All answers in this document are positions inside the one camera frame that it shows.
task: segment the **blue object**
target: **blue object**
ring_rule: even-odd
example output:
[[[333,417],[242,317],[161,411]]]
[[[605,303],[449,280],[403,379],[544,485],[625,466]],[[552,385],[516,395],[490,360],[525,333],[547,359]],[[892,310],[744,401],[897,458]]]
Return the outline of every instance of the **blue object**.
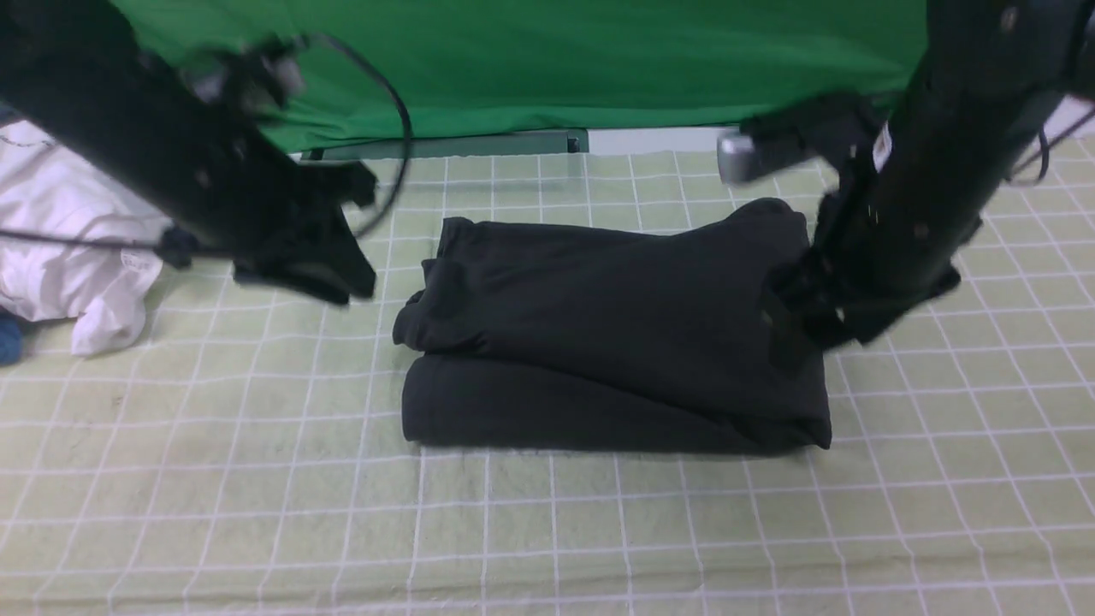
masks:
[[[23,358],[23,333],[9,315],[0,315],[0,367],[9,367]]]

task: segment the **green fabric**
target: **green fabric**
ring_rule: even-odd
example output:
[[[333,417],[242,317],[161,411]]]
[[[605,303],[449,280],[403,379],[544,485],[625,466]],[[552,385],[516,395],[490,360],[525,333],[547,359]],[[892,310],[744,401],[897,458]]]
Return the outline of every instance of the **green fabric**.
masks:
[[[370,59],[419,137],[722,124],[833,86],[900,86],[924,47],[923,0],[115,0],[169,59],[269,33],[326,32]],[[272,129],[299,150],[399,135],[347,60]]]

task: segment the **screw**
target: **screw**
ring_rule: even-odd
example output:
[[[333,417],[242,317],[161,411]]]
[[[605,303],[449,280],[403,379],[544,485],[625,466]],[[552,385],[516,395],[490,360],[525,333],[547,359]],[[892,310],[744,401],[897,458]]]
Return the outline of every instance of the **screw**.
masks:
[[[1015,30],[1015,22],[1019,18],[1019,10],[1015,7],[1008,7],[1004,9],[1004,12],[1000,15],[1000,30],[1003,32],[1011,32]]]

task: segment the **white label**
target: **white label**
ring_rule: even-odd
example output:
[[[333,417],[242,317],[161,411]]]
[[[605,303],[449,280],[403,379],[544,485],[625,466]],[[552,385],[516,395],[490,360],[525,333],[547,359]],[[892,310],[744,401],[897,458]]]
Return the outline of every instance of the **white label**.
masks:
[[[889,123],[887,121],[878,132],[878,138],[875,139],[875,147],[871,150],[871,155],[875,159],[875,171],[883,170],[883,165],[886,164],[892,150],[894,139],[890,138]]]
[[[155,261],[152,258],[150,254],[143,251],[122,251],[122,264],[125,265],[126,269],[138,274],[143,274],[155,266]]]

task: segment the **black fabric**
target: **black fabric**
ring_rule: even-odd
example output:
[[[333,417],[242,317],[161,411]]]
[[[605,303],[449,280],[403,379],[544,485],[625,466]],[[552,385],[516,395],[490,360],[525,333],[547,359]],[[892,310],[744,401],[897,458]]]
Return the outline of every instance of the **black fabric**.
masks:
[[[757,310],[807,245],[777,199],[677,235],[445,220],[394,340],[427,445],[776,455],[832,439],[821,359],[787,379]]]

